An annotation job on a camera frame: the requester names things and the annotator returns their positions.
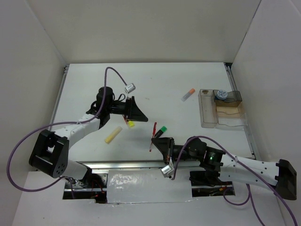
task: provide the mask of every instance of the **white wall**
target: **white wall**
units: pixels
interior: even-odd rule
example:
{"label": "white wall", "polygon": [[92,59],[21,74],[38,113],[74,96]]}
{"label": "white wall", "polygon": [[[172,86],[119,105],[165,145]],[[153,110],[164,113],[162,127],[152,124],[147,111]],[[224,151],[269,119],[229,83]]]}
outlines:
{"label": "white wall", "polygon": [[233,62],[260,0],[28,0],[68,63]]}
{"label": "white wall", "polygon": [[[23,0],[0,7],[0,225],[12,224],[21,192],[5,168],[14,145],[30,130],[50,121],[63,74],[53,45]],[[17,151],[12,175],[23,186],[36,136]]]}
{"label": "white wall", "polygon": [[[301,223],[301,1],[262,0],[232,67],[264,160],[287,159],[299,195],[288,202]],[[292,221],[283,208],[287,225]]]}

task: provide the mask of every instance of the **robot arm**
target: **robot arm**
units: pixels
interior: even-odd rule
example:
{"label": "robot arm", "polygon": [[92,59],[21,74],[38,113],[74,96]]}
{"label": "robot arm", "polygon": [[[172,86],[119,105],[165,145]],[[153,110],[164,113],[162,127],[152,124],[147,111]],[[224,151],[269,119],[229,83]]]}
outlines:
{"label": "robot arm", "polygon": [[[174,172],[173,160],[177,160],[182,145],[175,145],[172,137],[153,138],[153,144],[163,155],[165,164],[161,171],[165,177],[171,177]],[[267,188],[253,173],[237,163],[239,160],[267,181],[282,198],[296,200],[297,173],[289,161],[280,159],[279,162],[264,162],[235,156],[235,160],[224,151],[208,147],[199,138],[190,141],[181,155],[181,160],[198,160],[200,167],[204,168],[206,178],[204,181],[238,181],[246,184]]]}
{"label": "robot arm", "polygon": [[[111,113],[124,115],[124,118],[128,121],[148,121],[148,118],[137,107],[135,97],[126,98],[125,102],[115,100],[115,95],[110,87],[106,87],[105,97],[103,94],[102,87],[98,91],[96,101],[92,103],[86,114],[79,119],[79,123],[54,131],[47,129],[41,131],[30,156],[29,164],[53,178],[72,177],[84,184],[89,184],[92,170],[85,165],[69,160],[69,149],[86,135],[103,127],[110,119]],[[103,98],[105,98],[104,105],[98,116],[87,123],[81,124],[81,121],[87,121],[96,115]]]}

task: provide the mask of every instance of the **marker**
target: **marker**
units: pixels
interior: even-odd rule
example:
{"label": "marker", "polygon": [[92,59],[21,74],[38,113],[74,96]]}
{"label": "marker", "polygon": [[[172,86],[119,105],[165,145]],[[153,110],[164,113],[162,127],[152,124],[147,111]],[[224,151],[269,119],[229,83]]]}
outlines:
{"label": "marker", "polygon": [[182,101],[187,100],[187,99],[188,99],[195,91],[196,91],[195,89],[189,90],[189,92],[186,93],[186,94],[181,98],[181,100],[182,100]]}
{"label": "marker", "polygon": [[159,138],[166,130],[167,128],[165,126],[162,126],[162,128],[155,134],[154,138]]}
{"label": "marker", "polygon": [[157,122],[154,123],[154,128],[153,128],[153,130],[152,130],[152,138],[155,137],[156,126],[157,126]]}

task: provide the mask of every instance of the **transparent bin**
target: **transparent bin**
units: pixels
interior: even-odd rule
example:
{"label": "transparent bin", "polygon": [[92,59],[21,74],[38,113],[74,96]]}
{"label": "transparent bin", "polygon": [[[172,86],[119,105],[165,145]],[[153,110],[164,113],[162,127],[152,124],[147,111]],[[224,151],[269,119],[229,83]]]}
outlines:
{"label": "transparent bin", "polygon": [[198,94],[201,126],[203,128],[243,129],[245,110],[239,91],[228,93],[225,100],[216,98],[218,90],[201,89]]}

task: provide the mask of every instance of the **white enclosure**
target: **white enclosure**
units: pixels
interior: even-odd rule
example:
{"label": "white enclosure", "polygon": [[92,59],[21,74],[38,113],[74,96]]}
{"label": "white enclosure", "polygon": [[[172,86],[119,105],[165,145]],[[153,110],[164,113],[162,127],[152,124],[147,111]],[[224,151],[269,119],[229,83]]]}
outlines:
{"label": "white enclosure", "polygon": [[[21,192],[6,176],[8,156],[15,144],[31,130],[51,120],[55,100],[66,64],[129,63],[129,62],[233,62],[232,73],[241,92],[258,158],[265,161],[287,159],[300,172],[301,121],[299,99],[301,75],[301,1],[300,0],[5,0],[0,4],[0,225],[13,223]],[[12,163],[12,176],[25,184],[28,159],[37,135],[18,149]],[[51,181],[30,173],[28,181],[46,184]],[[45,201],[43,195],[58,192],[63,184],[43,193],[22,195],[21,205],[32,199]],[[287,226],[292,220],[282,204],[280,209],[268,191],[256,190],[255,202],[264,215],[266,225]],[[223,199],[205,199],[208,206],[220,208],[212,222],[205,211],[196,205],[191,214],[193,225],[232,225],[230,219],[238,212]],[[301,224],[301,201],[288,202]],[[152,204],[158,218],[169,206]],[[44,205],[36,206],[37,210]],[[174,211],[188,204],[174,203]],[[75,211],[81,211],[81,205]],[[103,209],[110,215],[111,208]],[[97,208],[88,215],[91,225]],[[148,223],[162,221],[148,218],[147,208],[132,206],[127,211],[144,216]],[[241,218],[255,225],[257,219],[251,206],[241,211]],[[270,220],[273,212],[277,218]],[[19,212],[15,225],[23,217],[35,214],[28,209]],[[74,214],[69,209],[62,221],[47,219],[47,225],[66,225]],[[127,214],[120,212],[122,221]],[[236,218],[234,223],[245,224]],[[184,216],[177,216],[182,222]],[[114,225],[114,216],[107,218]],[[143,220],[132,224],[143,224]]]}

